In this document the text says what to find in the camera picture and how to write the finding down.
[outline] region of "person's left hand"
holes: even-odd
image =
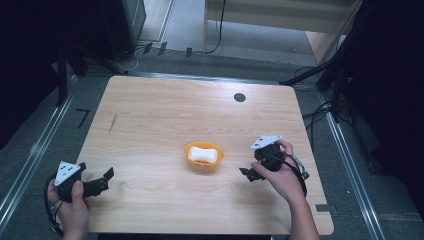
[[[84,239],[88,233],[88,205],[83,200],[84,186],[76,181],[72,187],[72,203],[59,200],[55,191],[54,179],[50,181],[47,198],[55,208],[59,208],[59,218],[62,222],[63,239]]]

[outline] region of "floor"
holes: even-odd
[[[171,13],[173,0],[144,0],[146,21],[140,39],[161,42]]]
[[[166,51],[163,55],[160,55],[158,48],[153,48],[148,53],[137,52],[139,64],[129,71],[130,75],[278,84],[279,80],[293,77],[297,69],[316,65],[304,32],[227,23],[223,24],[223,40],[216,52],[186,57],[187,47],[195,51],[202,48],[203,20],[201,23],[194,20],[201,16],[198,12],[202,8],[200,2],[202,1],[174,0],[162,40],[159,39],[154,45],[160,46],[161,42],[167,42]],[[198,15],[189,15],[184,11]],[[207,48],[212,49],[218,39],[216,26],[219,23],[211,21],[208,25],[210,32]],[[102,93],[111,77],[103,67],[89,60],[87,62],[90,67],[87,76],[74,77],[70,81],[72,94],[67,105],[56,108],[57,91],[53,92],[25,122],[9,145],[0,151],[0,173],[4,176],[0,184],[0,196],[10,200],[12,198],[8,196],[16,193],[11,189],[23,190],[21,195],[13,196],[13,199],[18,200],[16,203],[2,202],[2,239],[57,239],[45,220],[43,184],[56,170],[58,162],[75,162],[78,158]],[[136,61],[131,57],[119,64],[124,68],[133,68]],[[302,114],[314,112],[325,97],[331,96],[331,91],[316,91],[314,82],[317,79],[314,76],[294,86]],[[76,109],[90,109],[90,114],[80,128],[78,125],[83,115]],[[51,124],[49,121],[52,116],[60,121],[54,125],[54,131],[47,132],[50,139],[40,138],[46,134],[43,130]],[[409,199],[406,188],[391,176],[378,176],[370,172],[367,155],[354,126],[341,122],[334,127],[331,118],[323,117],[314,124],[314,137],[309,135],[310,140],[313,139],[315,160],[335,226],[334,233],[322,236],[322,239],[422,239],[424,224]],[[334,131],[337,128],[347,144],[348,154],[345,156],[341,153],[346,153],[346,146],[341,146],[335,140]],[[40,141],[44,148],[33,148],[34,143]],[[353,170],[344,159],[346,155],[353,159]],[[29,177],[26,183],[20,184],[25,169],[28,170]],[[359,185],[363,185],[371,210],[374,210],[378,219],[374,226],[381,229],[367,226],[364,199],[358,198],[358,189],[355,187],[358,182],[351,178],[349,171],[358,172]],[[371,233],[372,230],[381,230],[383,235],[376,238]],[[96,234],[89,236],[89,239],[96,238]]]

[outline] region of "finger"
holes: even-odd
[[[49,183],[49,187],[47,188],[47,199],[53,204],[59,201],[59,196],[56,193],[54,181],[55,179],[52,179]]]
[[[284,141],[283,139],[279,139],[275,143],[281,145],[284,148],[284,152],[288,155],[293,155],[293,145]]]
[[[259,173],[260,175],[262,175],[264,178],[268,179],[268,177],[271,174],[271,171],[269,171],[268,169],[266,169],[264,166],[262,166],[262,164],[258,163],[258,162],[253,162],[251,164],[252,168]]]
[[[72,205],[75,207],[85,206],[85,202],[82,199],[84,193],[84,186],[81,181],[76,181],[72,187]]]

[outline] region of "black cable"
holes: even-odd
[[[218,21],[215,21],[215,30],[216,30],[216,33],[220,34],[218,29]],[[221,52],[219,52],[218,54],[222,53],[223,51],[224,51],[224,47],[221,45]]]
[[[303,81],[304,79],[306,79],[308,77],[311,77],[311,76],[313,76],[315,74],[318,74],[318,73],[320,73],[322,71],[326,71],[326,72],[329,72],[329,73],[334,73],[334,72],[329,71],[327,69],[328,67],[331,67],[332,66],[333,61],[334,61],[334,59],[331,58],[330,60],[328,60],[328,61],[326,61],[324,63],[321,63],[320,65],[312,68],[311,70],[308,70],[308,71],[300,74],[299,76],[296,76],[296,77],[294,77],[292,79],[289,79],[289,80],[286,80],[286,81],[279,81],[279,84],[280,85],[285,85],[285,86],[291,86],[293,84],[296,84],[296,83],[299,83],[299,82]]]
[[[222,12],[221,12],[221,23],[219,24],[219,41],[218,44],[216,45],[216,47],[209,52],[205,52],[205,54],[211,54],[213,52],[215,52],[215,50],[219,47],[219,45],[221,44],[221,39],[222,39],[222,21],[224,20],[224,11],[225,11],[225,3],[227,1],[224,0],[224,3],[222,4]]]
[[[310,123],[305,127],[305,129],[308,130],[308,128],[310,128],[310,142],[311,142],[312,152],[314,151],[314,123],[323,119],[326,116],[327,113],[329,113],[333,110],[332,106],[322,108],[322,107],[324,107],[324,105],[329,104],[329,103],[331,103],[331,101],[327,101],[327,102],[321,104],[312,113],[302,115],[303,119],[311,118]],[[344,112],[348,112],[348,109],[345,106],[340,106],[337,109],[337,111],[335,112],[335,114],[337,114],[337,117],[340,118],[342,121],[350,122],[348,119],[341,117],[341,113],[344,113]]]
[[[44,207],[46,208],[46,211],[47,211],[47,216],[49,218],[48,220],[53,225],[52,226],[53,231],[55,231],[60,237],[63,237],[63,231],[62,231],[62,229],[60,229],[60,225],[56,221],[57,212],[59,211],[60,206],[62,206],[63,201],[60,204],[59,208],[56,210],[55,216],[53,216],[53,214],[50,210],[49,199],[47,198],[47,192],[48,192],[48,189],[49,189],[50,181],[53,180],[55,177],[56,177],[56,173],[53,174],[52,176],[50,176],[48,178],[46,184],[44,185]]]
[[[294,73],[293,73],[294,77],[297,77],[297,72],[299,72],[300,70],[305,69],[305,68],[315,68],[315,67],[313,67],[313,66],[300,67],[300,68],[296,69],[296,71],[294,71]]]
[[[297,177],[297,180],[299,180],[299,183],[302,186],[303,193],[306,196],[306,194],[308,193],[308,190],[306,189],[305,178],[302,176],[302,174],[300,173],[300,171],[296,167],[293,167],[290,163],[288,163],[288,162],[286,162],[286,160],[284,160],[284,158],[290,157],[296,163],[296,160],[294,160],[292,156],[283,153],[282,159],[280,159],[278,157],[274,157],[274,156],[269,156],[269,155],[264,155],[264,157],[280,161],[282,164],[288,166],[292,170],[294,175]]]

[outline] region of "metal frame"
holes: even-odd
[[[12,187],[9,189],[9,192],[2,200],[0,205],[0,237],[3,234],[3,231],[5,230],[6,225],[9,222],[13,212],[15,211],[19,201],[21,200],[22,195],[24,194],[32,176],[37,170],[37,167],[41,162],[41,159],[43,158],[44,153],[50,144],[50,141],[52,140],[57,128],[59,127],[59,124],[65,116],[78,84],[79,78],[76,76],[73,76],[69,80],[68,97],[64,100],[60,107],[56,107],[40,138],[31,148],[27,160],[19,175],[15,179]]]
[[[322,103],[328,102],[327,97],[324,96],[321,92],[320,98]],[[342,129],[340,128],[340,124],[336,123],[331,113],[327,113],[326,118],[333,134],[334,140],[337,144],[337,148],[339,149],[340,156],[343,160],[343,164],[346,168],[347,175],[349,177],[350,183],[352,184],[356,200],[358,201],[362,216],[364,217],[370,236],[373,240],[386,239],[384,231],[380,225],[378,216],[374,210],[374,206],[365,189],[364,184],[362,183],[361,176],[356,168],[355,160],[353,159],[349,147],[347,146]]]
[[[185,80],[199,80],[199,81],[219,81],[219,82],[246,83],[246,84],[279,85],[278,82],[276,82],[275,80],[193,76],[193,75],[180,75],[180,74],[168,74],[168,73],[139,72],[139,73],[131,73],[131,75],[128,75],[128,76],[146,77],[146,78],[171,78],[171,79],[185,79]],[[299,83],[291,87],[297,90],[316,90],[315,84],[308,84],[308,83]]]

